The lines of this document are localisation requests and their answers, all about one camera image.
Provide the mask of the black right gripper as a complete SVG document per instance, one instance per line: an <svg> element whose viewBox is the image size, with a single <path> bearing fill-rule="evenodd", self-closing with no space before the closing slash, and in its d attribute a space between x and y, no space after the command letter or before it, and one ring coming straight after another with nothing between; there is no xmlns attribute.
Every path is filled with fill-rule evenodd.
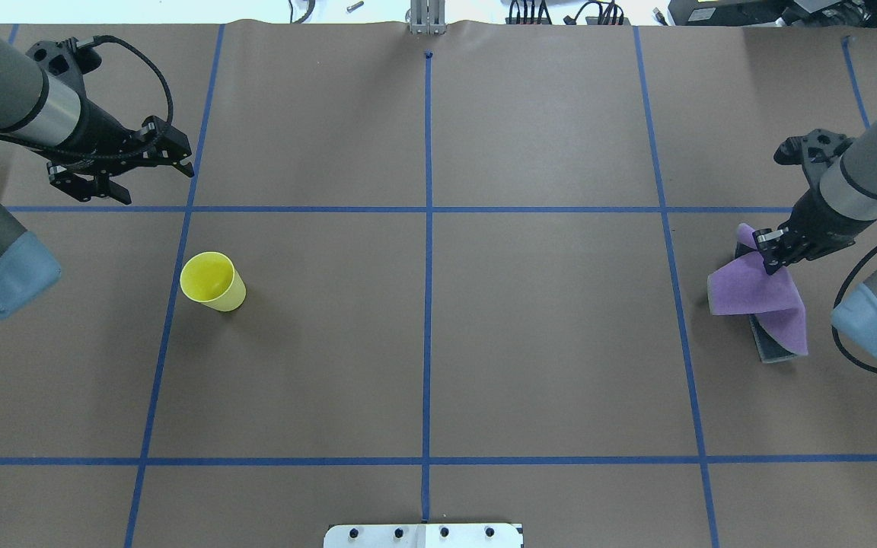
<svg viewBox="0 0 877 548"><path fill-rule="evenodd" d="M821 259L855 244L856 221L836 212L819 191L819 180L853 142L844 134L814 129L807 135L790 136L777 146L775 162L800 166L808 190L779 228L752 232L755 249L763 252L767 275L775 275L789 263Z"/></svg>

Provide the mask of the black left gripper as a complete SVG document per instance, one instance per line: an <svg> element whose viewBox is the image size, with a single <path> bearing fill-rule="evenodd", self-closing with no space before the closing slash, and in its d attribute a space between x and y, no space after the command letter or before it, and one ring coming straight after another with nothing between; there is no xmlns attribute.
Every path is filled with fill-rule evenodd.
<svg viewBox="0 0 877 548"><path fill-rule="evenodd" d="M130 129L88 98L85 76L100 67L97 47L108 43L131 52L152 70L166 97L166 118L148 116L139 128ZM78 101L71 134L55 145L32 148L46 159L46 174L53 188L79 202L102 198L128 206L132 204L131 192L114 181L127 171L171 166L185 177L194 177L190 140L174 128L175 101L167 78L136 46L116 36L70 37L41 40L27 50L27 56L48 76L50 94L64 86Z"/></svg>

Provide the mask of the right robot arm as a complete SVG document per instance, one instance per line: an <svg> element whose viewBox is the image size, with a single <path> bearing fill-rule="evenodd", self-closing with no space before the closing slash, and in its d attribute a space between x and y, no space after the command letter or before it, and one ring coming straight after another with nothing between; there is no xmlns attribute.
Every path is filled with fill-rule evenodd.
<svg viewBox="0 0 877 548"><path fill-rule="evenodd" d="M829 129L787 136L773 160L799 167L806 190L786 221L752 234L767 275L843 252L877 225L877 117L857 136ZM840 355L877 375L877 243L836 288L829 323Z"/></svg>

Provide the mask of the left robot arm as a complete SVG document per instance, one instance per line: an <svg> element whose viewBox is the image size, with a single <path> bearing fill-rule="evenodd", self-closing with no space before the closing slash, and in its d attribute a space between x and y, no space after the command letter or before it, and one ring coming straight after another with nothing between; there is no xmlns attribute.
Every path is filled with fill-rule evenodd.
<svg viewBox="0 0 877 548"><path fill-rule="evenodd" d="M163 116L139 128L95 103L86 75L98 69L101 46L121 46L154 73L166 100ZM106 33L41 40L18 49L0 35L0 148L44 163L43 183L76 202L132 204L117 177L136 169L171 167L193 177L193 147L174 125L175 103L164 73L137 46ZM62 277L62 267L38 236L9 211L0 183L0 320L28 306Z"/></svg>

